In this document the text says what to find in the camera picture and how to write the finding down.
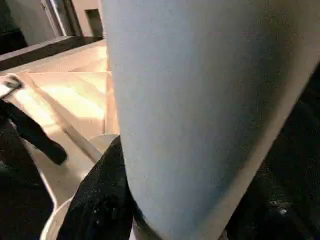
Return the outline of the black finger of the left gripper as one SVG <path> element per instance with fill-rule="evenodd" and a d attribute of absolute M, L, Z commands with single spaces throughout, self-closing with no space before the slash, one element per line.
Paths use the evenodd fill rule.
<path fill-rule="evenodd" d="M 54 164 L 60 166 L 68 159 L 65 149 L 59 143 L 49 138 L 35 120 L 14 104 L 1 100 L 0 113 L 13 122 L 20 137 L 39 149 Z"/>

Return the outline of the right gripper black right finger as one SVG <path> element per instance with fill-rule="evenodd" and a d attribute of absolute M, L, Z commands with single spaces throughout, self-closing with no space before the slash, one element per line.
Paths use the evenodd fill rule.
<path fill-rule="evenodd" d="M 299 101 L 226 227 L 230 240 L 320 237 L 320 121 Z"/>

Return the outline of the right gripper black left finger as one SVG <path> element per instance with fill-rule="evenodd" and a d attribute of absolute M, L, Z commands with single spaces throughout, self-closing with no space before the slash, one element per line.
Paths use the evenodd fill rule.
<path fill-rule="evenodd" d="M 128 240 L 137 212 L 117 136 L 81 182 L 63 224 L 60 240 Z"/>

